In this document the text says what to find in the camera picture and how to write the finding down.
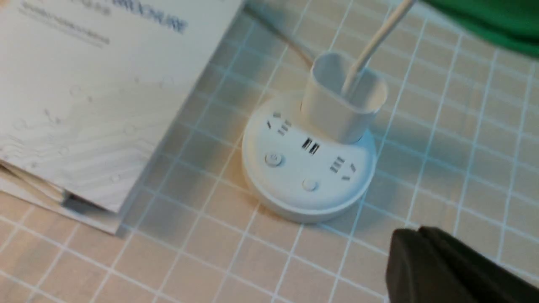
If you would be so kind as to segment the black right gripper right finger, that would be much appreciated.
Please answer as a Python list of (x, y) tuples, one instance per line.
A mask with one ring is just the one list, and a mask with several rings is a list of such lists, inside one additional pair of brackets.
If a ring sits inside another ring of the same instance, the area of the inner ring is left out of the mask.
[(419, 233), (429, 240), (479, 303), (537, 303), (538, 288), (481, 255), (464, 242), (433, 226)]

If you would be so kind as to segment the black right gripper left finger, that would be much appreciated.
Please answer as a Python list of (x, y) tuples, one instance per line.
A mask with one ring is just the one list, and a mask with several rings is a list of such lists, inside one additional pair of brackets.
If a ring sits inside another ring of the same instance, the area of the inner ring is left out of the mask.
[(475, 303), (447, 263), (419, 232), (392, 233), (386, 269), (391, 303)]

